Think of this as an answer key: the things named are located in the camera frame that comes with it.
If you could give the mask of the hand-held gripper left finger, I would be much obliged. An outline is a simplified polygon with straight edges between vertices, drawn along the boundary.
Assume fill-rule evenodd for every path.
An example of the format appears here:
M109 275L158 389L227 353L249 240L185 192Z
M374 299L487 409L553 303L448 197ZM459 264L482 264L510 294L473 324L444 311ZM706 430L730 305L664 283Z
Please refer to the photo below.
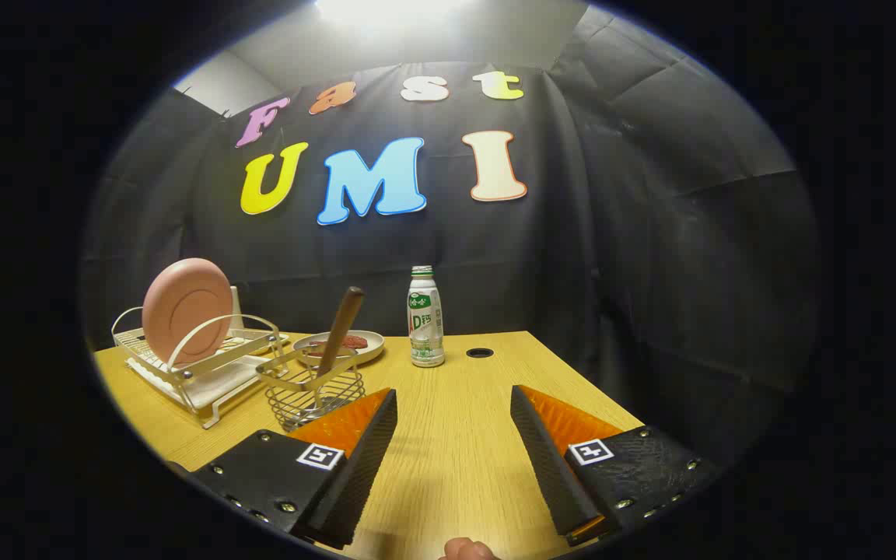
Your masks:
M195 469L171 471L271 532L342 549L353 542L398 420L373 391L288 433L261 429Z

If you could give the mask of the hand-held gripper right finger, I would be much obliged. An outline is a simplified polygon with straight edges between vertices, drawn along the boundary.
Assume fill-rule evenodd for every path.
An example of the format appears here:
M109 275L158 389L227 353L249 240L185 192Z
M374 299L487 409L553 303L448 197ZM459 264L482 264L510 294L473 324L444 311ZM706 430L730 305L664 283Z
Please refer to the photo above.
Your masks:
M661 429L618 428L532 387L513 386L509 415L552 524L572 546L637 531L719 476Z

